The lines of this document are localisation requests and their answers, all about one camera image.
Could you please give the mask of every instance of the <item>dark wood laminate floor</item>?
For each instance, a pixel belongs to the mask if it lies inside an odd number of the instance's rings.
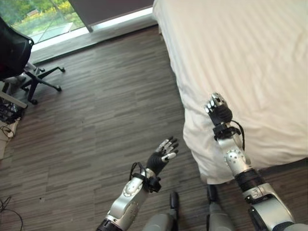
[[[144,203],[130,230],[168,210],[180,194],[183,231],[205,230],[205,185],[182,139],[184,110],[157,28],[118,38],[45,65],[64,75],[46,78],[63,92],[39,86],[0,166],[0,198],[12,196],[27,231],[93,231],[127,182],[130,166],[145,163],[161,140],[180,139],[180,153],[161,173],[162,190]],[[25,95],[16,93],[20,99]],[[308,170],[304,162],[265,171],[265,178],[293,212],[308,223]],[[253,230],[234,182],[219,185],[221,204],[237,230]],[[2,214],[1,231],[19,230]]]

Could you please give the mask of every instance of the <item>bed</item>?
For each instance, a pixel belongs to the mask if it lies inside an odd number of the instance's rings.
[[[185,108],[183,136],[201,178],[232,179],[203,106],[221,93],[245,130],[252,165],[308,156],[307,1],[155,0]]]

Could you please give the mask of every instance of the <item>cable on floor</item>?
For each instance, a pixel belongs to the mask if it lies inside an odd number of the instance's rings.
[[[3,133],[8,139],[10,139],[10,138],[12,138],[12,137],[15,136],[14,132],[13,132],[10,128],[6,127],[6,126],[1,126],[1,127],[0,127],[0,130],[2,131],[2,133]]]
[[[8,206],[10,200],[11,200],[11,196],[9,196],[8,198],[5,199],[5,201],[2,201],[0,199],[0,225],[1,225],[1,222],[2,222],[2,213],[4,211],[9,211],[9,212],[12,212],[12,213],[15,213],[19,219],[20,219],[20,222],[21,222],[21,225],[20,225],[20,231],[22,230],[23,226],[24,226],[24,222],[23,222],[23,218],[19,215],[19,213],[15,212],[14,210],[10,210],[10,209],[7,209],[6,207]]]

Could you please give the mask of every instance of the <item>black cable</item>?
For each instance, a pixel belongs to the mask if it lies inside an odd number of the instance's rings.
[[[240,125],[239,122],[236,122],[235,120],[232,120],[232,122],[236,123],[240,127],[241,134],[242,134],[242,140],[243,140],[242,149],[245,151],[245,133],[244,133],[244,129],[243,129],[242,125]]]
[[[12,213],[15,213],[19,219],[20,219],[20,222],[21,222],[21,225],[20,225],[20,231],[22,230],[23,226],[24,226],[24,222],[23,222],[23,218],[21,217],[21,215],[19,215],[19,213],[15,212],[14,210],[10,210],[10,209],[7,209],[6,207],[8,206],[10,200],[11,200],[11,196],[9,196],[8,198],[5,199],[5,201],[3,202],[1,199],[0,199],[0,203],[1,203],[1,206],[0,206],[0,220],[2,218],[2,212],[4,211],[9,211],[9,212],[12,212]]]
[[[14,132],[10,129],[10,128],[8,128],[8,127],[6,127],[6,126],[1,126],[0,127],[0,130],[2,131],[2,133],[7,137],[7,138],[11,138],[11,137],[9,137],[8,136],[8,134],[11,132],[11,133],[13,133],[13,137],[15,136],[15,134],[14,134]]]
[[[130,174],[129,174],[129,180],[132,179],[132,177],[133,177],[133,171],[135,170],[135,168],[136,168],[137,165],[139,166],[139,173],[141,174],[141,173],[142,173],[142,170],[143,170],[143,171],[144,171],[144,174],[145,174],[145,178],[147,179],[145,167],[144,167],[140,162],[135,162],[135,163],[132,164],[132,166],[131,166]]]

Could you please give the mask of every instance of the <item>black office chair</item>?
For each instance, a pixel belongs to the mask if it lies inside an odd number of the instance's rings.
[[[29,92],[28,101],[37,104],[38,101],[32,98],[37,85],[42,83],[55,88],[57,91],[62,91],[60,86],[51,85],[42,79],[57,69],[62,72],[65,72],[65,69],[55,67],[45,71],[29,63],[33,45],[32,38],[17,32],[0,17],[0,80],[25,73],[31,80],[23,84],[21,89]]]

